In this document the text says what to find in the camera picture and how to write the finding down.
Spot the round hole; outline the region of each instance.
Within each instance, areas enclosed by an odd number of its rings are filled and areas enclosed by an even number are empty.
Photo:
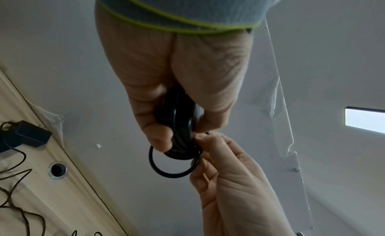
[[[53,179],[62,179],[67,173],[67,167],[64,163],[54,162],[49,165],[48,174]]]

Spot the yellow trim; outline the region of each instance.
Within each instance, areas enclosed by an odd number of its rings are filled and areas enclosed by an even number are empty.
[[[179,17],[179,16],[176,16],[176,15],[173,15],[173,14],[169,14],[169,13],[166,13],[166,12],[162,12],[156,8],[151,8],[150,6],[148,5],[145,5],[144,3],[142,2],[139,2],[137,0],[129,0],[130,2],[144,8],[144,9],[147,9],[148,11],[151,11],[151,12],[154,12],[158,15],[161,15],[163,17],[167,17],[169,19],[172,19],[172,20],[176,20],[176,21],[179,21],[179,22],[182,22],[182,23],[185,23],[185,24],[192,24],[192,25],[195,25],[195,26],[201,26],[201,27],[207,27],[207,28],[216,28],[216,29],[220,29],[220,30],[224,30],[224,29],[227,29],[227,30],[244,30],[244,29],[247,29],[247,28],[257,28],[260,26],[260,24],[236,24],[236,25],[228,25],[228,24],[215,24],[215,23],[206,23],[206,22],[201,22],[201,21],[197,21],[197,20],[191,20],[191,19],[188,19],[188,18],[183,18],[183,17]]]
[[[141,27],[151,28],[154,30],[167,31],[167,32],[173,32],[173,33],[181,33],[181,34],[192,34],[192,35],[221,34],[221,33],[233,31],[233,30],[229,30],[229,29],[219,29],[219,30],[207,29],[207,30],[195,31],[195,30],[190,30],[190,29],[170,28],[170,27],[166,27],[166,26],[157,26],[157,25],[152,25],[152,24],[146,24],[143,22],[138,22],[138,21],[132,20],[130,18],[126,18],[120,14],[113,12],[112,10],[110,10],[109,8],[107,8],[106,6],[101,4],[100,2],[98,2],[98,3],[108,13],[112,14],[113,16],[115,16],[115,17],[117,17],[123,21],[126,21],[126,22],[131,23],[131,24],[135,24],[135,25],[138,25]]]

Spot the light wood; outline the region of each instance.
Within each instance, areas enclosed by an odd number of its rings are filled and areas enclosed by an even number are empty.
[[[0,121],[20,120],[44,127],[0,70]],[[97,231],[103,236],[127,235],[53,137],[44,147],[22,145],[18,149],[27,154],[27,159],[20,167],[6,175],[26,169],[32,169],[32,172],[17,187],[12,198],[16,206],[41,214],[46,219],[46,236],[70,236],[74,230],[78,231],[78,236],[92,236]],[[1,153],[0,171],[17,164],[21,159],[22,155],[15,151]],[[54,161],[62,161],[67,165],[65,178],[54,180],[49,177],[48,167]],[[9,189],[21,176],[0,181],[0,186]],[[0,192],[0,204],[4,200],[5,195]],[[40,220],[32,216],[28,219],[31,235],[41,235]],[[0,235],[26,235],[20,213],[0,209]]]

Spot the hand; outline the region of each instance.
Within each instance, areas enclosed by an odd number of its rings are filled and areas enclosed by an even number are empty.
[[[261,167],[230,138],[197,137],[204,150],[190,181],[205,236],[295,236]]]
[[[95,8],[105,54],[124,85],[140,128],[158,151],[171,149],[172,130],[156,123],[154,110],[180,84],[205,113],[197,133],[224,127],[247,69],[253,35],[181,35],[128,24]]]

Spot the ceiling light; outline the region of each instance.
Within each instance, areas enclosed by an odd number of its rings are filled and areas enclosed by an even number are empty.
[[[347,107],[345,125],[385,134],[385,110]]]

